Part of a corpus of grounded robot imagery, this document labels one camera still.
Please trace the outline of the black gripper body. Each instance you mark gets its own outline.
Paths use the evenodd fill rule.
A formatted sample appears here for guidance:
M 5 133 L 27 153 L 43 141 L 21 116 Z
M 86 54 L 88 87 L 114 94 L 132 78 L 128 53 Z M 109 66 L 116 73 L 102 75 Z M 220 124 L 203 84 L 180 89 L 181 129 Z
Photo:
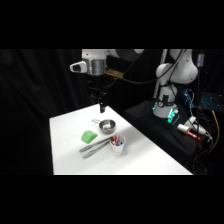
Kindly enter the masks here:
M 99 104 L 106 96 L 104 91 L 104 76 L 89 76 L 87 79 L 87 93 L 92 104 Z

